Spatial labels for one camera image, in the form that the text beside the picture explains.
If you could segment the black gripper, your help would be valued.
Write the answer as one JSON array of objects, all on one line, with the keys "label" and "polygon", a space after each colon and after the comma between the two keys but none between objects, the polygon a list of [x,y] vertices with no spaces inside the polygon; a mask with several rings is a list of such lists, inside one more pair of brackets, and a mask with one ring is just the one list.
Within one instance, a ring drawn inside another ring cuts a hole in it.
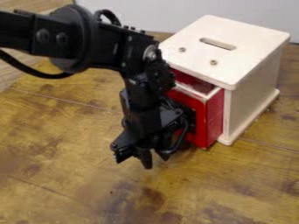
[{"label": "black gripper", "polygon": [[167,131],[167,128],[180,117],[186,117],[183,108],[167,95],[163,95],[158,104],[146,110],[132,109],[132,97],[126,88],[120,91],[119,97],[124,129],[110,149],[119,164],[135,157],[150,170],[154,166],[151,151],[167,161],[182,146],[183,134]]}]

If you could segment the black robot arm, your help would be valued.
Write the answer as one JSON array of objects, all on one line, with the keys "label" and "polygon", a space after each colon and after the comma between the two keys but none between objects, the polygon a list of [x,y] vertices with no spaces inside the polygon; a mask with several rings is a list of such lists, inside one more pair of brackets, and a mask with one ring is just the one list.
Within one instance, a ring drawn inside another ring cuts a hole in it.
[{"label": "black robot arm", "polygon": [[43,79],[64,79],[90,68],[120,73],[123,132],[111,144],[120,163],[135,157],[146,169],[152,155],[179,150],[190,130],[183,108],[167,96],[175,74],[159,42],[123,26],[111,10],[90,12],[68,4],[47,15],[0,11],[0,60]]}]

